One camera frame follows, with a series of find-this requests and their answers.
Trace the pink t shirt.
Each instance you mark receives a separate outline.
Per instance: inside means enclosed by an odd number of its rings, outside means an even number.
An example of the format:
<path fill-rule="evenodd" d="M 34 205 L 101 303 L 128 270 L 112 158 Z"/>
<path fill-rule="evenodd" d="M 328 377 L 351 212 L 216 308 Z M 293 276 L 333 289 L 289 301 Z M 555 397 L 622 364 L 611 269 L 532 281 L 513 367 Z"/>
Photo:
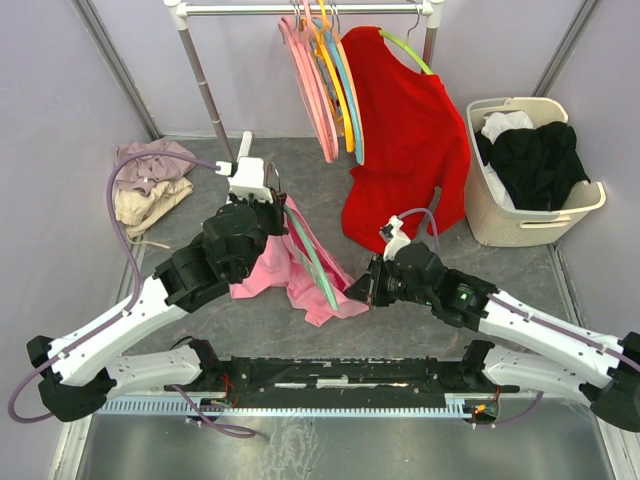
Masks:
<path fill-rule="evenodd" d="M 291 305 L 303 310 L 305 321 L 316 327 L 322 326 L 334 317 L 346 319 L 367 312 L 369 307 L 366 304 L 351 300 L 344 294 L 354 279 L 321 245 L 292 198 L 286 200 L 286 205 L 299 215 L 306 233 L 313 242 L 338 301 L 338 311 L 331 309 L 322 292 L 300 263 L 297 257 L 298 249 L 292 243 L 293 228 L 286 219 L 285 226 L 289 233 L 284 236 L 271 236 L 268 239 L 266 249 L 259 257 L 251 275 L 242 283 L 230 287 L 231 297 L 254 298 L 271 287 L 282 287 L 286 290 Z"/>

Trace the teal wavy hanger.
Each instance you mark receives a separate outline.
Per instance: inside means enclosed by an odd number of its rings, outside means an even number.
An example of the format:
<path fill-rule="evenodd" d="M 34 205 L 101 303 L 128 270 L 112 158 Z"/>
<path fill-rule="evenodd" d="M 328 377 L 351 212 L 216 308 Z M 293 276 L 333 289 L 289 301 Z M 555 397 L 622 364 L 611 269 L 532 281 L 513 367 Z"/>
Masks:
<path fill-rule="evenodd" d="M 293 228 L 292 243 L 298 249 L 297 257 L 316 287 L 322 292 L 331 309 L 337 312 L 339 304 L 333 292 L 327 273 L 320 261 L 311 238 L 306 233 L 306 230 L 301 223 L 299 215 L 286 205 L 286 194 L 281 190 L 279 172 L 275 164 L 271 161 L 266 163 L 264 183 L 274 197 L 282 198 L 281 203 L 283 205 L 285 219 Z"/>

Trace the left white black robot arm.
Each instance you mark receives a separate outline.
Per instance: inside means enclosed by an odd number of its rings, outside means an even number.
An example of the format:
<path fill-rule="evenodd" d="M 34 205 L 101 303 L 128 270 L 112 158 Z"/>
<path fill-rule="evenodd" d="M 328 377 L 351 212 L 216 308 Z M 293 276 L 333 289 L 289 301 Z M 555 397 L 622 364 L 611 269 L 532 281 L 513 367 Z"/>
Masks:
<path fill-rule="evenodd" d="M 30 340 L 27 351 L 42 377 L 38 390 L 50 415 L 79 420 L 111 398 L 156 386 L 215 387 L 220 361 L 205 340 L 152 355 L 123 353 L 247 279 L 268 239 L 287 232 L 286 199 L 285 194 L 271 202 L 233 197 L 123 303 L 64 338 Z"/>

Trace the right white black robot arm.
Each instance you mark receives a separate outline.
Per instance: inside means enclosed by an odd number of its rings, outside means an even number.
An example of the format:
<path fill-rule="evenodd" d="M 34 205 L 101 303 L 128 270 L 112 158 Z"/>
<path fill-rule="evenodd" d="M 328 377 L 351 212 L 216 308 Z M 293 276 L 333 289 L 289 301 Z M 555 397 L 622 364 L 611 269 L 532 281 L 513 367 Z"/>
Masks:
<path fill-rule="evenodd" d="M 376 255 L 367 272 L 346 290 L 369 306 L 397 301 L 430 308 L 445 324 L 524 347 L 517 353 L 487 347 L 458 368 L 467 389 L 489 384 L 552 393 L 587 406 L 619 429 L 639 430 L 639 335 L 622 338 L 571 325 L 533 308 L 496 285 L 443 265 L 421 243 L 391 258 Z"/>

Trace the red t shirt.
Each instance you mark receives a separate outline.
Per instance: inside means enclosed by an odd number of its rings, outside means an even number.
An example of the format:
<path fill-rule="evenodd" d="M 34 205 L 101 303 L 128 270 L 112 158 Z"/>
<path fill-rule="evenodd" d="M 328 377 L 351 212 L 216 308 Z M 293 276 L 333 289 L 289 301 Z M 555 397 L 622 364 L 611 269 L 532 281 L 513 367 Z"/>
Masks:
<path fill-rule="evenodd" d="M 433 206 L 442 233 L 464 217 L 471 153 L 464 122 L 436 74 L 404 65 L 378 28 L 342 39 L 364 130 L 364 162 L 342 211 L 344 234 L 381 253 L 381 228 L 394 215 Z"/>

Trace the light blue hanger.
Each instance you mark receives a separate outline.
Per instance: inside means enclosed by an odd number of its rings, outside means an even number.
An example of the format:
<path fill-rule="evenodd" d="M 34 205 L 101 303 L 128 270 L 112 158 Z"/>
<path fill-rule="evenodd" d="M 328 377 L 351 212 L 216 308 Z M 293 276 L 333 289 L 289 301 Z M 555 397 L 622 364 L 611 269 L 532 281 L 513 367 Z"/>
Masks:
<path fill-rule="evenodd" d="M 333 33 L 331 30 L 327 30 L 325 32 L 325 39 L 330 45 L 336 47 L 338 52 L 339 64 L 342 66 L 341 71 L 346 75 L 346 80 L 343 82 L 343 86 L 347 90 L 347 103 L 349 105 L 350 117 L 354 128 L 354 152 L 357 162 L 362 165 L 364 163 L 364 134 L 362 130 L 359 104 L 351 69 L 349 67 L 345 50 L 340 42 L 338 35 Z"/>

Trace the yellow hanger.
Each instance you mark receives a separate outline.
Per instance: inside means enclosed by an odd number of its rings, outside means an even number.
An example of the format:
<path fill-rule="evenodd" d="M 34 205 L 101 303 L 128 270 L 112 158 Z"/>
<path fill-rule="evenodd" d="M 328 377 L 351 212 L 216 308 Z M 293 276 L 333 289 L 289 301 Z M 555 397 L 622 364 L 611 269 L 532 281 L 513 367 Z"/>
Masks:
<path fill-rule="evenodd" d="M 327 2 L 317 1 L 317 5 L 320 14 L 314 17 L 311 23 L 315 61 L 324 82 L 336 132 L 344 138 L 347 152 L 354 153 L 356 137 L 340 70 L 344 63 L 338 53 L 337 41 L 332 31 L 333 24 L 329 21 Z"/>

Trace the lime green hanger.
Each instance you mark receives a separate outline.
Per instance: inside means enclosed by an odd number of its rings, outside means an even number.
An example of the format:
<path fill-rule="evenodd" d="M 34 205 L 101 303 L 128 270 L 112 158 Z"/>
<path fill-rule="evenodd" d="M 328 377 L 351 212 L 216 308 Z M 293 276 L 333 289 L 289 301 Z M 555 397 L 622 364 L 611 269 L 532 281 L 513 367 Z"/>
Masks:
<path fill-rule="evenodd" d="M 392 44 L 399 47 L 402 51 L 404 51 L 411 59 L 413 59 L 416 64 L 419 66 L 421 72 L 426 75 L 433 75 L 433 71 L 428 66 L 428 64 L 416 53 L 416 51 L 409 45 L 410 35 L 413 30 L 415 30 L 420 24 L 421 14 L 417 13 L 417 19 L 412 27 L 410 27 L 405 35 L 404 39 L 392 34 L 391 32 L 380 29 L 379 35 L 389 40 Z"/>

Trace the beige crumpled garment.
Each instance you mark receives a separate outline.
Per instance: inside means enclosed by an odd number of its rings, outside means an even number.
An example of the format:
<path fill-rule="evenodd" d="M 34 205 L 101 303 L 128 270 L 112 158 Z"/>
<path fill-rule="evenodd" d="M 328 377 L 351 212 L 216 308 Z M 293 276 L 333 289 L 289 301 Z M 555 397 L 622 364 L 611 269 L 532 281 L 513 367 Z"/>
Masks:
<path fill-rule="evenodd" d="M 163 249 L 168 245 L 143 240 L 143 235 L 174 207 L 193 193 L 193 184 L 187 178 L 157 183 L 148 195 L 119 189 L 115 194 L 116 220 L 125 228 L 131 244 L 151 244 Z"/>

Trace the mauve crumpled garment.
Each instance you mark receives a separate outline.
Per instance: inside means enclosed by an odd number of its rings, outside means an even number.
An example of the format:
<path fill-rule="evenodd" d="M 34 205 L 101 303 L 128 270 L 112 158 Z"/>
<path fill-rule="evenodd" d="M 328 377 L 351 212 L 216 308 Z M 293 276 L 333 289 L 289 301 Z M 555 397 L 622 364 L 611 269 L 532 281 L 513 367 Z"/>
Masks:
<path fill-rule="evenodd" d="M 179 143 L 162 138 L 151 143 L 134 142 L 119 145 L 116 149 L 117 163 L 135 153 L 148 151 L 171 152 L 191 159 L 195 157 Z M 127 163 L 117 174 L 115 182 L 122 190 L 136 191 L 148 196 L 157 183 L 179 180 L 193 167 L 190 162 L 173 156 L 144 155 Z"/>

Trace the cream laundry basket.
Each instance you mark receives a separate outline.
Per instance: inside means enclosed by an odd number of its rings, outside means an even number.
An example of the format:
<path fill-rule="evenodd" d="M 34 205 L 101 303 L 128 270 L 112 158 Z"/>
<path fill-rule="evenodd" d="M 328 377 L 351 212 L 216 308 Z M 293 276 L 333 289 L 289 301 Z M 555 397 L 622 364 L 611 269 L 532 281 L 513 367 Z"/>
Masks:
<path fill-rule="evenodd" d="M 546 97 L 498 97 L 471 102 L 466 125 L 471 144 L 471 166 L 465 187 L 465 215 L 475 239 L 491 247 L 531 247 L 550 244 L 575 226 L 589 212 L 606 202 L 602 183 L 579 182 L 563 208 L 556 211 L 517 210 L 502 206 L 486 179 L 486 171 L 475 140 L 488 117 L 495 113 L 524 111 L 534 127 L 554 121 L 567 123 L 563 106 Z"/>

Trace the white garment in basket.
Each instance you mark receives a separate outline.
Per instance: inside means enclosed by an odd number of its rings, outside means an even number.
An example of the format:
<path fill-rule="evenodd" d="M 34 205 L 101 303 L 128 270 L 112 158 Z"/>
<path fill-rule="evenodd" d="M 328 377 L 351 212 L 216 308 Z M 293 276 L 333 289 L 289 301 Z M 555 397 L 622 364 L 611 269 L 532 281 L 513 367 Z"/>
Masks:
<path fill-rule="evenodd" d="M 513 111 L 508 113 L 493 112 L 486 117 L 485 123 L 480 129 L 479 134 L 482 140 L 488 140 L 489 145 L 493 145 L 497 138 L 506 131 L 523 129 L 532 130 L 533 128 L 533 122 L 529 115 L 524 111 Z M 483 161 L 483 163 L 485 164 L 484 172 L 487 184 L 497 200 L 497 203 L 503 208 L 514 209 L 515 206 L 511 196 L 500 180 L 498 173 L 493 169 L 488 161 Z"/>

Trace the black garment in basket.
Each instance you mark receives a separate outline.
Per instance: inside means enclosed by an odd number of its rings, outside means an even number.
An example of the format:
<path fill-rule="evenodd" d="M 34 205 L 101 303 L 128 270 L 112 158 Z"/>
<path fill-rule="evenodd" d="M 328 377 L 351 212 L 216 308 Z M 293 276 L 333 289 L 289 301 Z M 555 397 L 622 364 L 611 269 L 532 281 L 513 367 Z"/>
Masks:
<path fill-rule="evenodd" d="M 551 122 L 537 129 L 506 130 L 495 141 L 479 131 L 475 140 L 518 210 L 557 211 L 575 184 L 588 181 L 572 126 Z"/>

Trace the white metal clothes rack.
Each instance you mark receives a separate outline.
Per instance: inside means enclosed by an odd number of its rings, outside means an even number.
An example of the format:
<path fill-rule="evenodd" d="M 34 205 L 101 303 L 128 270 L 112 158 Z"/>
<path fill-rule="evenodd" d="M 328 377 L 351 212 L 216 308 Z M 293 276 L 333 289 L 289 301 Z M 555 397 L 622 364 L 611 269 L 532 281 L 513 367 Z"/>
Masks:
<path fill-rule="evenodd" d="M 179 34 L 201 99 L 213 127 L 215 137 L 222 146 L 224 159 L 235 161 L 236 153 L 232 149 L 223 126 L 215 100 L 198 56 L 193 38 L 189 31 L 188 20 L 191 17 L 215 16 L 288 16 L 318 14 L 324 6 L 334 17 L 339 15 L 390 15 L 416 14 L 418 19 L 426 20 L 426 33 L 422 60 L 431 61 L 435 49 L 436 34 L 441 24 L 444 3 L 442 1 L 404 1 L 402 3 L 347 3 L 337 4 L 327 1 L 289 1 L 285 4 L 239 4 L 239 5 L 190 5 L 186 1 L 166 1 L 164 3 Z"/>

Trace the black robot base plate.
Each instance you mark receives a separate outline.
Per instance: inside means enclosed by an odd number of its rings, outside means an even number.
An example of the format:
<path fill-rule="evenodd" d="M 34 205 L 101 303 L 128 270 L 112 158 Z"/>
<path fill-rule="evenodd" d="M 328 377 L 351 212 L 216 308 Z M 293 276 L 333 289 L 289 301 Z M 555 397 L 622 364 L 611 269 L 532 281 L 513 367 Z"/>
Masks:
<path fill-rule="evenodd" d="M 434 358 L 280 359 L 233 357 L 186 386 L 228 394 L 235 407 L 440 407 L 447 394 L 516 393 L 482 367 Z"/>

